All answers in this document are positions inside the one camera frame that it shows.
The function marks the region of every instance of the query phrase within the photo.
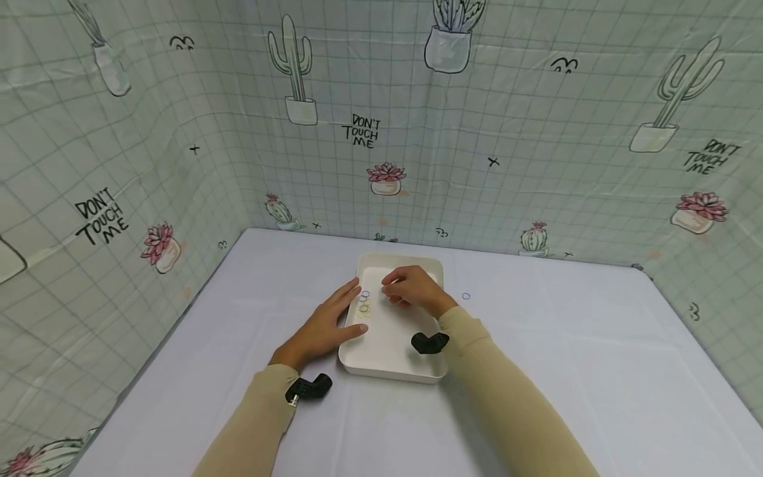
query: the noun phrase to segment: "white tray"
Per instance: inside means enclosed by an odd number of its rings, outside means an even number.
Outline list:
[[[442,354],[421,355],[410,344],[418,332],[431,337],[439,332],[437,320],[420,308],[401,308],[382,294],[382,279],[399,266],[418,265],[443,286],[443,264],[421,256],[371,252],[360,257],[358,277],[362,294],[347,312],[346,326],[365,323],[369,330],[339,348],[347,372],[376,378],[436,383],[447,372]]]

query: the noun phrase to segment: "potted plant illustration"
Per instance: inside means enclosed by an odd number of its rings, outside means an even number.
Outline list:
[[[373,169],[366,169],[371,182],[371,192],[376,195],[396,195],[400,193],[400,181],[407,174],[395,164],[377,164]]]
[[[709,66],[719,46],[720,37],[708,41],[681,76],[678,76],[678,70],[684,64],[686,55],[681,55],[675,60],[657,87],[657,96],[666,102],[665,106],[662,107],[654,122],[645,123],[639,127],[630,142],[631,151],[634,153],[658,153],[665,148],[675,131],[678,131],[677,124],[670,124],[678,106],[682,101],[688,101],[701,95],[723,68],[725,63],[723,60],[718,60]]]
[[[725,222],[729,210],[714,192],[695,192],[682,195],[678,210],[670,218],[670,223],[689,230],[692,234],[704,234],[716,222]]]
[[[485,11],[482,0],[433,0],[432,26],[424,62],[440,73],[460,73],[469,62],[472,30]]]
[[[32,447],[16,454],[4,468],[0,468],[3,477],[54,477],[59,475],[85,447],[96,429],[91,429],[82,439],[61,439],[45,444],[37,452]]]
[[[172,270],[182,252],[180,244],[172,237],[172,233],[172,225],[165,222],[149,227],[148,237],[143,241],[148,248],[140,254],[140,258],[148,259],[161,274]]]
[[[265,203],[265,208],[268,209],[268,214],[273,216],[275,224],[278,225],[279,229],[291,232],[302,228],[299,220],[293,218],[286,206],[278,201],[276,194],[266,195],[268,196],[268,201]]]
[[[300,56],[297,48],[297,34],[290,16],[284,15],[281,29],[284,42],[283,56],[278,49],[272,31],[268,32],[268,49],[275,68],[281,73],[289,75],[291,79],[291,91],[294,94],[286,96],[288,119],[294,124],[304,126],[318,124],[315,100],[305,97],[304,80],[302,79],[302,76],[308,74],[313,66],[313,48],[310,45],[310,40],[307,37],[302,37],[302,55]]]
[[[119,58],[117,58],[117,54],[106,43],[106,39],[103,38],[98,22],[95,21],[95,17],[90,13],[90,7],[79,2],[79,0],[69,0],[69,5],[93,42],[95,64],[101,72],[101,77],[104,83],[106,83],[106,87],[114,96],[126,95],[132,87],[130,78],[127,76],[127,72],[124,71],[124,67],[120,63]]]
[[[539,256],[545,258],[549,255],[549,248],[546,246],[546,240],[549,238],[546,233],[545,222],[533,222],[533,228],[522,232],[521,256]]]

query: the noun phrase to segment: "right hand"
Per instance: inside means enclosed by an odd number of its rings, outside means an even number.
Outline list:
[[[409,307],[422,307],[430,316],[439,320],[446,311],[459,306],[445,290],[420,266],[399,266],[381,281],[381,292],[390,303]]]

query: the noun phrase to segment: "white tablecloth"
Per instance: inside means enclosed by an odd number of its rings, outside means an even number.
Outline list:
[[[635,269],[259,229],[238,240],[72,475],[191,475],[252,375],[371,250],[442,261],[446,290],[602,476],[763,475],[763,430]],[[274,475],[504,475],[452,375],[359,377],[336,355],[303,376],[319,372],[334,385],[299,404]]]

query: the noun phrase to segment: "grid backdrop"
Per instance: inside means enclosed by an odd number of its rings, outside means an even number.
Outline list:
[[[639,267],[763,421],[763,2],[483,6],[0,0],[0,471],[97,427],[247,227]]]

